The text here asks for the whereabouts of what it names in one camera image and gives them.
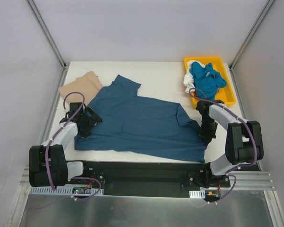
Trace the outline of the dark blue t-shirt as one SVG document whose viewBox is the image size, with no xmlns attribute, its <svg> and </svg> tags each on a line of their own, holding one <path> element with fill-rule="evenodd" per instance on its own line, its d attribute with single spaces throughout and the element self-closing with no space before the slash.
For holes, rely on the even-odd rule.
<svg viewBox="0 0 284 227">
<path fill-rule="evenodd" d="M 121 75 L 103 87 L 88 107 L 102 121 L 75 150 L 130 151 L 155 157 L 203 163 L 200 126 L 179 103 L 138 96 L 140 84 Z"/>
</svg>

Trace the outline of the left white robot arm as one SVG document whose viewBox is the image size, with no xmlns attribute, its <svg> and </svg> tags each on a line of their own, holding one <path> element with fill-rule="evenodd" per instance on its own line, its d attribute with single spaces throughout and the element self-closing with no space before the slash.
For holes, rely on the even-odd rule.
<svg viewBox="0 0 284 227">
<path fill-rule="evenodd" d="M 90 172 L 82 161 L 67 161 L 64 150 L 76 136 L 84 139 L 102 122 L 101 117 L 82 103 L 70 103 L 69 111 L 59 122 L 55 133 L 29 150 L 29 183 L 32 187 L 56 189 L 72 178 L 80 184 L 90 180 Z"/>
</svg>

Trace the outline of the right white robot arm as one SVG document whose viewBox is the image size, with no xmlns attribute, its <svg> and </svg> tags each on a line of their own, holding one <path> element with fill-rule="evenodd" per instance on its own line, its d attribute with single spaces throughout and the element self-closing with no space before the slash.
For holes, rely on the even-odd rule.
<svg viewBox="0 0 284 227">
<path fill-rule="evenodd" d="M 218 125 L 227 132 L 224 154 L 195 175 L 193 182 L 196 185 L 204 188 L 215 186 L 228 173 L 242 166 L 252 166 L 263 158 L 259 122 L 237 116 L 220 101 L 201 100 L 196 110 L 202 116 L 199 136 L 206 145 L 216 137 Z"/>
</svg>

